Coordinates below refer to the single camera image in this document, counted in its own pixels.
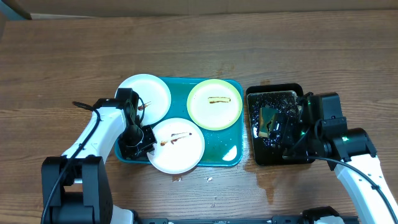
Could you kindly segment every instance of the teal tray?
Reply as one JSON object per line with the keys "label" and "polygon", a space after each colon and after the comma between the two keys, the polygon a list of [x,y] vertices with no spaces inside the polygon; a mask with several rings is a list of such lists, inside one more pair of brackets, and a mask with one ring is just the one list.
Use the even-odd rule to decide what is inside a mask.
{"label": "teal tray", "polygon": [[[156,124],[169,119],[169,118],[183,118],[189,121],[187,111],[187,98],[192,88],[198,83],[207,80],[207,78],[170,78],[170,77],[160,77],[166,85],[169,87],[172,95],[172,104],[170,106],[169,112],[161,119],[159,122],[151,125],[155,127]],[[243,100],[243,89],[242,86],[235,80],[225,80],[232,84],[241,94]],[[243,155],[243,108],[239,119],[229,128],[221,131],[209,131],[201,127],[200,130],[205,137],[205,153],[202,159],[198,163],[198,166],[205,167],[229,167],[235,166],[242,159]],[[224,161],[223,157],[231,150],[233,147],[237,149],[236,157],[231,161]],[[122,161],[133,164],[150,164],[148,157],[142,156],[136,160],[123,159],[120,153],[118,141],[115,142],[114,151],[116,157]]]}

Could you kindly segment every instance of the table surface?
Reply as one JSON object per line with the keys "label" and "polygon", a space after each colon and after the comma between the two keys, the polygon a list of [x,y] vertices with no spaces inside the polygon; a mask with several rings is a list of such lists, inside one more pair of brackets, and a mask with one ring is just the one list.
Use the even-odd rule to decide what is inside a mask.
{"label": "table surface", "polygon": [[[349,128],[378,149],[398,196],[398,11],[299,12],[7,22],[0,43],[0,220],[38,223],[40,166],[60,155],[91,114],[71,101],[112,97],[127,77],[296,82],[340,94]],[[325,162],[259,167],[245,104],[244,156],[235,167],[181,176],[150,165],[106,164],[114,203],[142,217],[249,218],[296,215],[330,205],[355,209]]]}

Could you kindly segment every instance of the plate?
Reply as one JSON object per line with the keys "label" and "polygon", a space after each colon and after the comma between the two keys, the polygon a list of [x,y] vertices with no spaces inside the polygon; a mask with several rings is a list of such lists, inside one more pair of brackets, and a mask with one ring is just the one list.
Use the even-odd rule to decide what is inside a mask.
{"label": "plate", "polygon": [[148,152],[156,169],[168,174],[181,174],[194,168],[205,151],[205,138],[193,122],[170,118],[153,128],[157,143]]}
{"label": "plate", "polygon": [[[154,75],[133,75],[124,80],[119,88],[132,88],[143,100],[146,107],[142,125],[160,121],[170,109],[172,103],[170,90],[166,83]],[[138,101],[137,115],[142,116],[141,101]]]}
{"label": "plate", "polygon": [[188,95],[187,110],[199,127],[219,131],[234,124],[242,112],[242,98],[237,89],[223,80],[206,80]]}

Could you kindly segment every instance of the blue object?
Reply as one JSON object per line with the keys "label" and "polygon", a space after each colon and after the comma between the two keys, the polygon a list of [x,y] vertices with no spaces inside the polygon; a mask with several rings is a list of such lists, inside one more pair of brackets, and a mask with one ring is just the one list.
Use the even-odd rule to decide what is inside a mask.
{"label": "blue object", "polygon": [[[167,114],[156,124],[169,118],[183,118],[192,121],[187,111],[187,98],[192,88],[208,78],[170,78],[160,77],[169,87],[172,95],[172,103]],[[242,86],[235,80],[225,80],[232,84],[240,93],[243,100]],[[204,167],[229,167],[239,163],[243,156],[243,109],[239,119],[229,128],[221,131],[210,131],[199,127],[205,137],[205,153],[197,166]],[[224,160],[224,156],[236,148],[236,156],[230,161]],[[136,160],[123,159],[120,153],[118,141],[115,142],[114,151],[116,157],[122,161],[133,164],[150,164],[148,157]]]}

